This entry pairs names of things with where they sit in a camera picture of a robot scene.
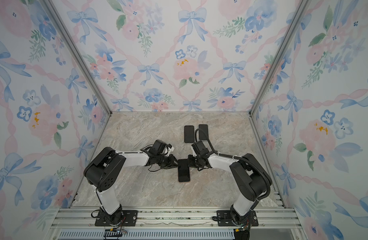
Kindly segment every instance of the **black smartphone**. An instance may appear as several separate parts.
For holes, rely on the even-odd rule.
[[[199,128],[206,133],[207,137],[209,137],[207,124],[199,124]],[[199,131],[199,140],[207,140],[206,136],[202,131]]]
[[[186,125],[184,126],[184,142],[194,143],[195,142],[195,127]]]
[[[180,159],[178,160],[177,173],[179,175],[179,182],[189,182],[191,181],[191,176],[189,175],[189,160]]]

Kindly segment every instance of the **stone-patterned floor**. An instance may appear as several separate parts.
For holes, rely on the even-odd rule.
[[[94,156],[107,146],[118,151],[135,151],[160,139],[175,147],[172,154],[177,159],[187,158],[192,148],[190,143],[184,143],[184,126],[193,125],[196,129],[199,124],[208,124],[209,138],[217,151],[238,156],[252,153],[265,168],[247,112],[114,112]],[[201,172],[191,169],[191,181],[179,183],[176,168],[158,172],[149,172],[148,168],[135,166],[121,170],[114,184],[121,205],[230,207],[240,193],[233,175],[221,169]],[[100,205],[86,179],[72,205]],[[277,207],[273,191],[259,206]]]

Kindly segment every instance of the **side wall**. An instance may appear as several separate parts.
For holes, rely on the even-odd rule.
[[[308,239],[368,239],[368,0],[311,1],[254,117]]]
[[[43,239],[107,121],[40,3],[0,0],[0,239]]]
[[[247,111],[299,1],[53,3],[114,111]]]

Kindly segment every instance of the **black mounting plate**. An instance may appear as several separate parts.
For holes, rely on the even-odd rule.
[[[125,216],[125,219],[123,221],[123,227],[136,226],[137,213],[138,213],[137,210],[123,210],[123,214]],[[96,227],[113,227],[112,225],[110,225],[109,222],[105,222],[104,215],[102,215],[101,211],[96,217],[95,226]]]
[[[216,215],[218,217],[221,217],[223,219],[229,219],[231,218],[231,211],[230,210],[218,210],[216,211]],[[233,222],[231,220],[225,220],[225,221],[218,221],[217,224],[219,225],[219,227],[236,227],[235,224],[233,224]],[[252,211],[252,225],[253,227],[257,227],[258,226],[258,220],[257,220],[257,216],[256,216],[256,212]]]

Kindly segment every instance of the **floral wallpaper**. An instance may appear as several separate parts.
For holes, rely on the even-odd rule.
[[[36,0],[0,0],[0,239],[43,239],[108,115]]]
[[[114,111],[249,111],[299,1],[53,3]]]
[[[311,1],[254,119],[308,239],[368,239],[368,0]]]

